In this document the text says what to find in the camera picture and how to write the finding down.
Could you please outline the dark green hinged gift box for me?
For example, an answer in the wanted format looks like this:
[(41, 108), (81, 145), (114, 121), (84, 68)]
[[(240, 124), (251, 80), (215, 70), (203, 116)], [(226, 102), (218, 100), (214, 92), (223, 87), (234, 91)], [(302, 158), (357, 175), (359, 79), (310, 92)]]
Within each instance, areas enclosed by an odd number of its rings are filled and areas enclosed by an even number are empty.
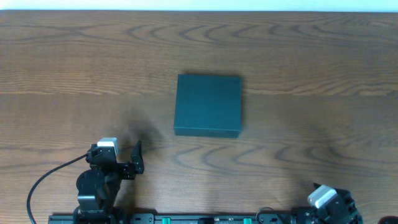
[(178, 136), (238, 138), (242, 129), (242, 78), (180, 74), (174, 132)]

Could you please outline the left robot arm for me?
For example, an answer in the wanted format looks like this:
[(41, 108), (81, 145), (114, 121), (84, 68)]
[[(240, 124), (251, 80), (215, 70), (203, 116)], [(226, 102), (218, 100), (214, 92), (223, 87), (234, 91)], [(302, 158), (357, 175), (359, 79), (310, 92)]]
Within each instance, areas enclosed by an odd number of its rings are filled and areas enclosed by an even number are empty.
[(136, 142), (131, 160), (118, 162), (116, 138), (102, 138), (92, 144), (86, 155), (90, 169), (76, 181), (78, 208), (73, 212), (73, 223), (129, 223), (128, 215), (115, 208), (114, 203), (123, 180), (134, 180), (144, 173), (142, 143)]

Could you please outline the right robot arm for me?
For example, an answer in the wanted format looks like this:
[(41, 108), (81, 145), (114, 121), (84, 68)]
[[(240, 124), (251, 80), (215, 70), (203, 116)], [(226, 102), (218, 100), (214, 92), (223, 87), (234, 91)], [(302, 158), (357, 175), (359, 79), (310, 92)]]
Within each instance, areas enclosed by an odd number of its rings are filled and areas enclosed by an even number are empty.
[(308, 207), (293, 208), (290, 223), (294, 224), (363, 224), (350, 191), (313, 184), (315, 190), (307, 197)]

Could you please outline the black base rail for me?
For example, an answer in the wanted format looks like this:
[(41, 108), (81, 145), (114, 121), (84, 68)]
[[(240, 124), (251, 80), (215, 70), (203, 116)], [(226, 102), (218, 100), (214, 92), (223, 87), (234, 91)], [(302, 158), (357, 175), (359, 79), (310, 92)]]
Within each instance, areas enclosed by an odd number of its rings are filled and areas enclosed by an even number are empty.
[(87, 219), (83, 215), (51, 215), (48, 224), (68, 223), (105, 223), (105, 224), (316, 224), (341, 223), (363, 224), (359, 215), (340, 220), (321, 220), (308, 212), (304, 215), (263, 213), (250, 215), (154, 215), (152, 213), (135, 213), (133, 215), (111, 216), (109, 218)]

